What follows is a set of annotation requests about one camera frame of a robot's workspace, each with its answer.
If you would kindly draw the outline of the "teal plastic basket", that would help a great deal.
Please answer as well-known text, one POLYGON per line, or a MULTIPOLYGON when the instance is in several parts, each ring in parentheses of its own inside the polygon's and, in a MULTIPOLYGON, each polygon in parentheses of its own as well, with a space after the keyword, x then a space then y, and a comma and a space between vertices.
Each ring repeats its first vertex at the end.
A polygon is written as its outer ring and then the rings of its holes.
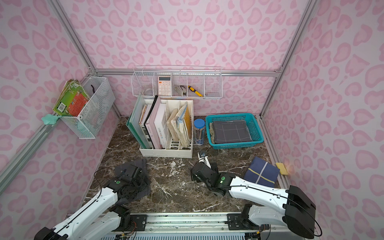
POLYGON ((262 143, 264 141, 263 134, 259 127, 259 124, 256 118, 249 113, 240 113, 240 114, 224 114, 224 115, 211 115, 205 118, 206 120, 206 129, 207 136, 209 139, 209 143, 213 146, 214 149, 234 149, 234 148, 249 148, 253 147, 256 144, 262 143), (245 120, 247 123, 247 127, 250 131, 252 141, 251 142, 243 142, 243 143, 232 143, 232 144, 214 144, 211 140, 210 134, 210 123, 215 121, 236 121, 236 120, 245 120))

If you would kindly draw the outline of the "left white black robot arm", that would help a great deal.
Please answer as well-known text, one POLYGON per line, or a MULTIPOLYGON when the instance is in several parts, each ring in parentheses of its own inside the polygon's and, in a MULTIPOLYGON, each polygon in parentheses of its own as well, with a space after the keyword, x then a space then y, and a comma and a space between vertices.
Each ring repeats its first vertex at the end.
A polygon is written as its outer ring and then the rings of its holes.
POLYGON ((146 216, 132 215, 127 203, 151 191, 145 159, 114 167, 115 176, 79 210, 52 228, 39 230, 36 240, 100 240, 110 232, 144 231, 146 216))

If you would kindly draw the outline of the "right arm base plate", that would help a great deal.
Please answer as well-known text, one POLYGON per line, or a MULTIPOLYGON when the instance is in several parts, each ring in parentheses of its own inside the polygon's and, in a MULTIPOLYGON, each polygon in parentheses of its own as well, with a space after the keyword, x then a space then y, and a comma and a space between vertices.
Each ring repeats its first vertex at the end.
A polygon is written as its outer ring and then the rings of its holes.
POLYGON ((247 217, 242 214, 227 214, 227 221, 229 230, 259 230, 259 226, 252 223, 247 217))

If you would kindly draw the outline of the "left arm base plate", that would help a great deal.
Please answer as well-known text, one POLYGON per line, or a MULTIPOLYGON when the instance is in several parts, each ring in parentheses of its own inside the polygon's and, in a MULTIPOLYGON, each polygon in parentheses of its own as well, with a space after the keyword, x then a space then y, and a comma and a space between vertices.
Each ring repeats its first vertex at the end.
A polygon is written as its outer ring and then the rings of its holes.
POLYGON ((122 217, 117 231, 130 233, 132 231, 143 232, 146 229, 148 215, 128 215, 122 217))

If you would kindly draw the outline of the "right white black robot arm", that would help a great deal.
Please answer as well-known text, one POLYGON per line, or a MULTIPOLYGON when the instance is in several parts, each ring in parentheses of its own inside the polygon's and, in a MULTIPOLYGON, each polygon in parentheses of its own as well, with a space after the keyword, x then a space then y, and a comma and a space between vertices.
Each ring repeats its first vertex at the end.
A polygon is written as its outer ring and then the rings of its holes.
POLYGON ((205 152, 199 152, 198 158, 191 169, 192 181, 204 183, 216 196, 230 195, 251 202, 242 211, 242 224, 246 228, 279 225, 302 238, 316 237, 316 205, 300 188, 277 189, 252 183, 232 173, 219 172, 217 164, 210 163, 205 152))

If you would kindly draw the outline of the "navy blue pillowcase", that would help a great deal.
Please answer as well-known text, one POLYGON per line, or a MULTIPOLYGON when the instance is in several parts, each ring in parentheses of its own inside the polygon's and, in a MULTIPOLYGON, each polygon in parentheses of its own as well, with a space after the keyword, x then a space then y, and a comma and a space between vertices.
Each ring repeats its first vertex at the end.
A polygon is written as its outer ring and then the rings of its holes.
POLYGON ((244 175, 244 180, 273 188, 277 182, 280 170, 274 165, 255 157, 244 175))

